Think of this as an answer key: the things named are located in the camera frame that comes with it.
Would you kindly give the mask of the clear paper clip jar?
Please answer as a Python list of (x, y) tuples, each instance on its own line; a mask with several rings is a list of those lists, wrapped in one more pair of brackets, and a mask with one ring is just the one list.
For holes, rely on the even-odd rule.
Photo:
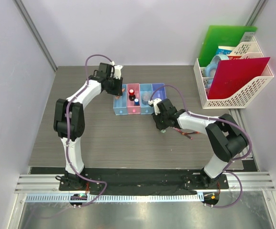
[(149, 91), (142, 92), (142, 95), (141, 95), (142, 104), (148, 105), (148, 101), (150, 100), (151, 95), (152, 95), (152, 93)]

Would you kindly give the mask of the purple drawer box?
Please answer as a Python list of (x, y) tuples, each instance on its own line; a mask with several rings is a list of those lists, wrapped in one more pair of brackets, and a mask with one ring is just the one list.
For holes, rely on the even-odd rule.
[(150, 100), (160, 98), (163, 101), (166, 99), (166, 91), (165, 91), (164, 83), (153, 83), (152, 88), (153, 88), (153, 94), (151, 95)]

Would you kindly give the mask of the light blue drawer box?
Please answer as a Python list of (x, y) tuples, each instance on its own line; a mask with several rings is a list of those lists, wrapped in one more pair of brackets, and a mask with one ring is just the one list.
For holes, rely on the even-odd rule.
[(122, 85), (122, 96), (114, 97), (113, 99), (113, 110), (115, 115), (127, 115), (127, 85)]

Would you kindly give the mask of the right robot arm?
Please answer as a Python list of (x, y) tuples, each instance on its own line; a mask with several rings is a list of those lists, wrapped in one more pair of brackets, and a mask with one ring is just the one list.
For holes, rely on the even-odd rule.
[(200, 181), (205, 188), (216, 185), (235, 156), (251, 146), (250, 137), (229, 114), (216, 117), (177, 110), (169, 99), (153, 99), (148, 104), (154, 108), (152, 117), (160, 131), (172, 127), (197, 131), (208, 137), (214, 155), (200, 171)]

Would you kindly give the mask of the orange utility knife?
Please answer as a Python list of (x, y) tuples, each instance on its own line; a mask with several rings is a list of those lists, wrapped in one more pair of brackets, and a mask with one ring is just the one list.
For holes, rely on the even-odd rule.
[(122, 88), (122, 92), (119, 95), (115, 96), (114, 98), (116, 100), (120, 99), (122, 97), (122, 95), (123, 95), (124, 92), (125, 92), (125, 88)]

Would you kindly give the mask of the red ink bottle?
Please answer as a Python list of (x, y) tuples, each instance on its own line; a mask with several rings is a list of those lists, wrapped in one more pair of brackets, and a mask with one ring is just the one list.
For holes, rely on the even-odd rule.
[(129, 100), (130, 101), (134, 101), (136, 99), (135, 90), (134, 89), (129, 89), (128, 94), (129, 94)]

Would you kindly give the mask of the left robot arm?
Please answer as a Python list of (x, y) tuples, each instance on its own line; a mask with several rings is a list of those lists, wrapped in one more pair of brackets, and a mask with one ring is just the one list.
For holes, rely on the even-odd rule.
[(103, 91), (114, 96), (123, 94), (122, 68), (114, 62), (101, 63), (77, 92), (67, 99), (56, 101), (53, 129), (61, 139), (66, 158), (64, 175), (56, 177), (62, 191), (82, 190), (91, 182), (85, 176), (81, 152), (81, 137), (85, 130), (84, 109)]

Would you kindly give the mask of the pink drawer box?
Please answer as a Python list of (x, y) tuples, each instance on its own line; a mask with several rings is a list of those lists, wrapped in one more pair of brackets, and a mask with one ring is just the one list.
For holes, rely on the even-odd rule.
[[(134, 90), (132, 95), (135, 96), (136, 99), (139, 100), (138, 105), (135, 104), (134, 100), (130, 100), (130, 91)], [(140, 102), (140, 85), (138, 83), (130, 83), (127, 84), (126, 89), (126, 98), (127, 98), (127, 111), (129, 115), (135, 115), (141, 113), (141, 102)]]

